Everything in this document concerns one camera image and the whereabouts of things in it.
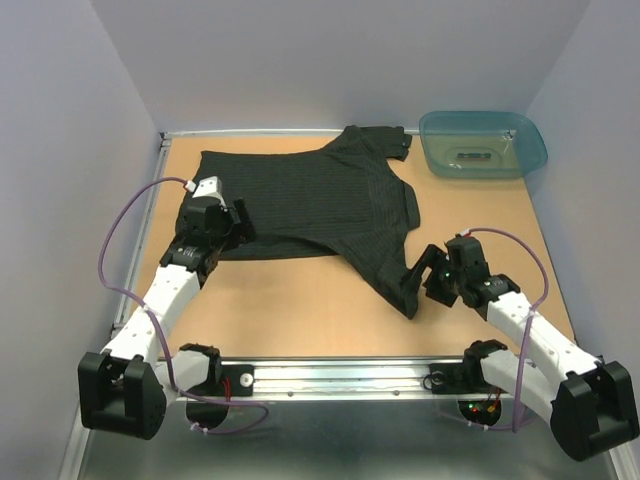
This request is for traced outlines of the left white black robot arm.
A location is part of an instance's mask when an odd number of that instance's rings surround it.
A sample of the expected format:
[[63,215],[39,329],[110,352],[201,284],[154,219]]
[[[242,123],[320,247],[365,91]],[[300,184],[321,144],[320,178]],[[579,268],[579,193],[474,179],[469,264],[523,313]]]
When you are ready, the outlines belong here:
[[137,307],[125,326],[79,362],[80,416],[88,429],[149,440],[168,405],[191,388],[230,392],[217,348],[187,343],[171,354],[167,337],[221,254],[254,241],[255,228],[243,200],[225,205],[217,194],[193,197],[178,219],[147,293],[127,295]]

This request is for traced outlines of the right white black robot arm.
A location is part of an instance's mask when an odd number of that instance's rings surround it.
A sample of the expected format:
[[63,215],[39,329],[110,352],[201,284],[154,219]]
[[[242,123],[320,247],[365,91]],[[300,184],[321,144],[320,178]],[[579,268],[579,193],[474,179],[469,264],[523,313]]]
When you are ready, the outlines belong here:
[[457,300],[519,345],[514,354],[498,340],[475,341],[456,363],[436,363],[423,379],[435,395],[485,393],[487,403],[461,405],[472,425],[497,425],[499,396],[514,398],[512,418],[535,413],[549,427],[561,449],[584,461],[639,436],[631,375],[617,361],[589,354],[564,336],[504,274],[493,274],[481,243],[464,232],[444,249],[426,247],[401,280],[424,287],[428,298],[451,307]]

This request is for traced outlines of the black striped long sleeve shirt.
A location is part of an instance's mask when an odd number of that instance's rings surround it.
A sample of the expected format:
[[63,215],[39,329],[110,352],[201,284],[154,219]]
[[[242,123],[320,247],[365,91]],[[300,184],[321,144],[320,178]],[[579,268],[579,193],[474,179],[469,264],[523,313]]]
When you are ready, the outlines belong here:
[[255,241],[226,261],[341,256],[407,318],[418,310],[405,240],[421,223],[413,188],[391,169],[412,143],[401,127],[348,126],[327,145],[290,154],[203,151],[195,180],[216,176],[244,200]]

